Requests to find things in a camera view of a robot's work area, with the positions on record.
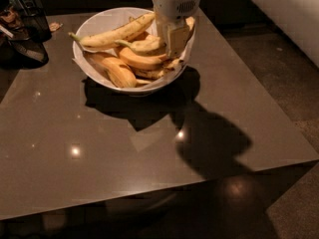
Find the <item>lower left banana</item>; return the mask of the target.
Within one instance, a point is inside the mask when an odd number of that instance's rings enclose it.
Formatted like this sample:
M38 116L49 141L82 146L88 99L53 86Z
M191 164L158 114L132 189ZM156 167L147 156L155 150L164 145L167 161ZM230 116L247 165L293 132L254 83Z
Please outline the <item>lower left banana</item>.
M90 62L103 68L111 82L118 88L134 88L137 78L131 68L118 57L109 53L84 53Z

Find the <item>long top banana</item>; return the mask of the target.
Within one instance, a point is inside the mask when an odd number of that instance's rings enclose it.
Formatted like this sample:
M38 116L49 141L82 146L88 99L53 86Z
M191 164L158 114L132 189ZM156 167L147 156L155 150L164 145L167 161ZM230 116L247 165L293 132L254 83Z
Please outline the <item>long top banana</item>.
M155 13L149 12L119 28L100 34L79 37L69 32L68 35L83 48L90 51L104 51L117 47L118 40L131 41L145 31L154 21Z

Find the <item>black mesh basket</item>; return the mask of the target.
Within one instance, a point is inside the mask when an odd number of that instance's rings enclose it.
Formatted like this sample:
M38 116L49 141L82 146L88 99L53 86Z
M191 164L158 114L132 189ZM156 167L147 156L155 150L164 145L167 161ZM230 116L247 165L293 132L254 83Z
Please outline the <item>black mesh basket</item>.
M11 30L9 44L17 53L20 63L29 69L39 68L49 62L44 45L37 40L38 35L31 28Z

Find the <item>black mesh pen holder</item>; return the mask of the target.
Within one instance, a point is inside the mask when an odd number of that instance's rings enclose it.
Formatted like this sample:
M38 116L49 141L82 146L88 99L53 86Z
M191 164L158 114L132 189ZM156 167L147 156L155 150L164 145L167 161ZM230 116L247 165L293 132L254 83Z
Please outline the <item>black mesh pen holder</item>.
M20 15L35 42L43 43L51 39L49 24L42 8L26 8L20 11Z

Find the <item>small wrapper on table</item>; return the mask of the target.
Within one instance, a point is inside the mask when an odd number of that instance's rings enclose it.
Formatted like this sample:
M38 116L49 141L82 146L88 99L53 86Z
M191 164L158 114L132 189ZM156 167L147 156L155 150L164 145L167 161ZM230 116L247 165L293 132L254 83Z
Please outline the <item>small wrapper on table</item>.
M56 32L57 30L59 30L62 27L61 23L58 22L53 22L49 24L49 29L51 32Z

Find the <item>small bottom banana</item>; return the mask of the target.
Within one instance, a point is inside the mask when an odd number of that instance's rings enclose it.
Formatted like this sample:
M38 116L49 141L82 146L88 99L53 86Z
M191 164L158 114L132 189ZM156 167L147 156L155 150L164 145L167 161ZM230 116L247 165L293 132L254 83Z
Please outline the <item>small bottom banana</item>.
M163 70L142 70L138 68L132 68L132 71L134 74L138 77L145 78L145 79L151 79L151 80L157 80L164 76Z

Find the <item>orange banana under middle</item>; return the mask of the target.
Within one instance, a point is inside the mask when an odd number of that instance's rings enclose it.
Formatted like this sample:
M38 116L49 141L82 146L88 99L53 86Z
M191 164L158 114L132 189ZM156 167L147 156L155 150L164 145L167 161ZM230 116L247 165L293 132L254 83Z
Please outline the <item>orange banana under middle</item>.
M117 56L127 65L142 70L158 70L167 59L166 54L158 56L140 56L135 54L128 47L114 49Z

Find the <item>curved banana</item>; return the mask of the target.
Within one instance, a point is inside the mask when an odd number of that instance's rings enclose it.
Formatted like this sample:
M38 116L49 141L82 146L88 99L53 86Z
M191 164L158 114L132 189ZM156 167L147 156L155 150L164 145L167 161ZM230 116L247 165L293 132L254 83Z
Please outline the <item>curved banana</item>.
M117 40L116 52L123 48L130 49L133 53L139 56L159 56L165 53L165 42L157 36L147 35L143 40Z

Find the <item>right side banana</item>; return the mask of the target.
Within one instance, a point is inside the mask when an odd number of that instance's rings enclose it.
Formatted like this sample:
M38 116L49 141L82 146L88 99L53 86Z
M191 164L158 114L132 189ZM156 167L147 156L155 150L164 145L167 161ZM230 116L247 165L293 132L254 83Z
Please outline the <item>right side banana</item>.
M163 62L162 67L167 71L173 71L183 63L180 58L168 59Z

